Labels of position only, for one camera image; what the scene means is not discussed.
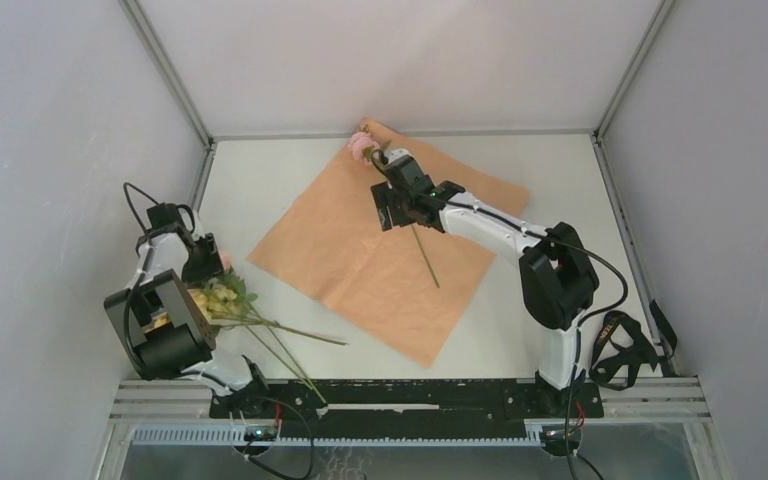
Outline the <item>yellow fake flower bunch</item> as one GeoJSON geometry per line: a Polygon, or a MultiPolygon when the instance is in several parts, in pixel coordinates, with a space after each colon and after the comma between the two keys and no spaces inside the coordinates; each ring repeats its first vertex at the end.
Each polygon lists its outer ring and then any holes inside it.
{"type": "Polygon", "coordinates": [[[201,311],[213,334],[235,328],[245,329],[322,403],[327,402],[326,397],[314,384],[278,331],[337,346],[346,346],[346,342],[305,332],[283,325],[277,320],[268,319],[255,306],[259,296],[248,289],[243,277],[233,268],[198,286],[188,287],[187,292],[201,311]]]}

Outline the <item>pink fake rose stem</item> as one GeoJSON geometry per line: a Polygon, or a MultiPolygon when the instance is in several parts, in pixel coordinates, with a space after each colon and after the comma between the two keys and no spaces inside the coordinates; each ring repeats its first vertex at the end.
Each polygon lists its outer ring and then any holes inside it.
{"type": "MultiPolygon", "coordinates": [[[[378,141],[376,141],[373,135],[370,133],[367,125],[362,126],[357,132],[355,132],[350,137],[347,143],[347,148],[350,151],[352,158],[354,160],[358,162],[362,162],[364,165],[372,165],[372,166],[376,166],[376,163],[373,160],[373,153],[377,150],[380,150],[380,156],[384,157],[389,146],[390,146],[390,141],[384,141],[383,143],[379,143],[378,141]]],[[[420,238],[420,235],[416,227],[414,225],[411,225],[410,231],[413,234],[417,247],[422,255],[423,261],[427,267],[428,273],[431,276],[431,279],[435,287],[440,288],[438,277],[430,262],[428,254],[426,252],[426,249],[423,245],[423,242],[420,238]]]]}

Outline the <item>orange wrapping paper sheet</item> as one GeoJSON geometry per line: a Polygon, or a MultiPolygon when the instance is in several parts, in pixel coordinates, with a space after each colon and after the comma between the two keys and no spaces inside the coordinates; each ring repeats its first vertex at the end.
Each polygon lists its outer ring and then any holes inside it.
{"type": "MultiPolygon", "coordinates": [[[[364,118],[376,141],[418,160],[435,183],[450,180],[518,216],[530,193],[422,141],[364,118]]],[[[342,148],[247,259],[323,303],[423,367],[430,367],[495,255],[464,238],[416,228],[438,277],[436,288],[410,227],[381,230],[370,187],[382,181],[342,148]]]]}

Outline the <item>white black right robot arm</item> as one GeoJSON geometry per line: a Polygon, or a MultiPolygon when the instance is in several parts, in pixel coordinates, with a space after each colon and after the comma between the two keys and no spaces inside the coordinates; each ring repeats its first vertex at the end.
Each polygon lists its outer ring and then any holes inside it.
{"type": "Polygon", "coordinates": [[[459,184],[435,183],[405,149],[375,149],[368,161],[384,178],[370,189],[382,230],[420,225],[470,240],[517,268],[525,309],[541,327],[539,406],[549,415],[565,415],[577,403],[574,384],[585,371],[580,328],[625,302],[625,276],[585,249],[571,225],[539,226],[486,204],[459,184]]]}

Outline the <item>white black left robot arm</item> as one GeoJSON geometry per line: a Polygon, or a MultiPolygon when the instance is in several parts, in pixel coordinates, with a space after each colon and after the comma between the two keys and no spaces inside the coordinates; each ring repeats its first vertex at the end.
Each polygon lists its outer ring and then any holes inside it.
{"type": "Polygon", "coordinates": [[[220,249],[186,204],[149,199],[135,217],[137,268],[104,310],[136,374],[143,380],[200,382],[250,417],[265,414],[273,394],[258,366],[218,346],[190,291],[224,273],[220,249]]]}

